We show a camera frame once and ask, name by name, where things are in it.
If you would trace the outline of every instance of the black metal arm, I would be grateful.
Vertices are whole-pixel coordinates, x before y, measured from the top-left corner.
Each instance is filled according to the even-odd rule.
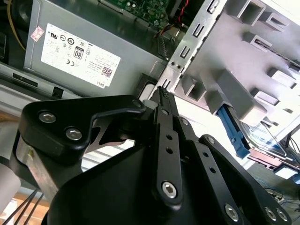
[[[216,139],[198,139],[172,94],[158,88],[145,104],[115,96],[24,108],[11,161],[52,201],[45,224],[292,224]],[[134,147],[82,173],[85,152],[126,139]]]

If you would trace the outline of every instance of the screw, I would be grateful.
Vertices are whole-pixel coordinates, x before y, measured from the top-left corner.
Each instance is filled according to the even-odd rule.
[[[271,218],[271,220],[276,221],[275,214],[268,207],[265,207],[264,210],[266,210],[266,213],[267,213],[268,217]]]
[[[189,122],[188,122],[186,119],[182,119],[182,122],[183,122],[185,125],[189,125]]]
[[[163,112],[163,114],[169,115],[167,110],[162,109],[161,111]]]
[[[234,222],[238,222],[239,215],[231,205],[226,203],[225,204],[225,211],[226,211],[226,214],[229,216],[230,219],[232,219]]]
[[[208,138],[207,138],[207,140],[208,140],[210,143],[212,143],[212,144],[214,144],[214,143],[215,143],[215,140],[214,140],[214,139],[212,139],[211,137],[208,137]]]
[[[44,123],[54,123],[56,121],[56,117],[50,112],[42,112],[38,118]]]
[[[277,208],[277,213],[284,221],[287,221],[286,215],[278,208]]]
[[[83,137],[81,132],[76,128],[69,128],[66,131],[66,136],[73,141],[78,141],[80,138]]]
[[[177,195],[176,188],[173,184],[166,181],[162,185],[163,192],[169,197],[169,198],[175,198]]]

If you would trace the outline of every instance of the warning label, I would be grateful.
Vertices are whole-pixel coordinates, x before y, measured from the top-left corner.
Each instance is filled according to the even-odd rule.
[[[104,88],[112,82],[121,58],[68,33],[47,25],[41,61]]]

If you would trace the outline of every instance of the circuit board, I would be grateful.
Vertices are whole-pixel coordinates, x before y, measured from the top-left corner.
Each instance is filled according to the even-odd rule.
[[[166,8],[169,0],[106,0],[149,24],[163,29],[168,24]]]

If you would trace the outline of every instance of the metal edge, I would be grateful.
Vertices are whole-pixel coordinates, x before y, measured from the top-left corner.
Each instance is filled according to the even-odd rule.
[[[208,12],[208,9],[215,1],[219,1],[219,4],[211,14]],[[193,57],[200,50],[202,43],[216,23],[217,18],[225,7],[226,2],[227,0],[205,0],[169,60],[169,63],[152,91],[151,96],[159,86],[162,86],[166,88],[167,91],[174,93],[175,87],[180,80],[180,76],[186,71],[193,60]]]

